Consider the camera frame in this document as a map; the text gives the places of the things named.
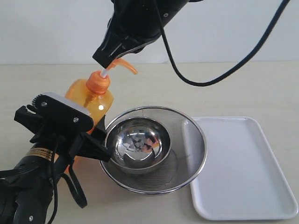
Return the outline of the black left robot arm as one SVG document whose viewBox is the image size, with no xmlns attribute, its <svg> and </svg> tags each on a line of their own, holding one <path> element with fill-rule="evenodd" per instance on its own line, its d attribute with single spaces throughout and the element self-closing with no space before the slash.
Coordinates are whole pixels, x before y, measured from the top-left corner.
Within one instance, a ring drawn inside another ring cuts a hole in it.
<svg viewBox="0 0 299 224">
<path fill-rule="evenodd" d="M 87 199 L 73 171 L 76 156 L 108 161 L 111 151 L 104 146 L 105 120 L 94 123 L 78 110 L 57 107 L 20 107 L 14 115 L 33 133 L 33 146 L 11 170 L 0 173 L 0 221 L 3 224 L 50 224 L 49 205 L 58 209 L 57 184 L 64 179 L 81 208 Z"/>
</svg>

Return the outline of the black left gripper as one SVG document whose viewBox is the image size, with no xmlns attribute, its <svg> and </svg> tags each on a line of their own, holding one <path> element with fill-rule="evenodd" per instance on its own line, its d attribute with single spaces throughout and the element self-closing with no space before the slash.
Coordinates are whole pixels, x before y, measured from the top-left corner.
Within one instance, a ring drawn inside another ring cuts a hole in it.
<svg viewBox="0 0 299 224">
<path fill-rule="evenodd" d="M 51 161 L 58 161 L 56 173 L 64 172 L 75 155 L 108 162 L 112 151 L 104 146 L 107 136 L 105 118 L 104 115 L 88 134 L 59 127 L 44 118 L 33 105 L 20 107 L 14 120 L 34 136 L 30 140 L 32 148 L 16 166 L 25 171 L 17 174 L 15 179 L 50 175 Z"/>
</svg>

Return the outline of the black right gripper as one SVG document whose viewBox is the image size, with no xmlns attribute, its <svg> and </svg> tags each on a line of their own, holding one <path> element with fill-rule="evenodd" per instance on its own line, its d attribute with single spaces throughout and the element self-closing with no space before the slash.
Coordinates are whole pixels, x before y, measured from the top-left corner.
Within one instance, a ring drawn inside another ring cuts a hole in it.
<svg viewBox="0 0 299 224">
<path fill-rule="evenodd" d="M 114 12 L 102 44 L 92 58 L 103 68 L 124 55 L 142 51 L 161 35 L 160 27 L 187 4 L 186 0 L 113 0 Z"/>
</svg>

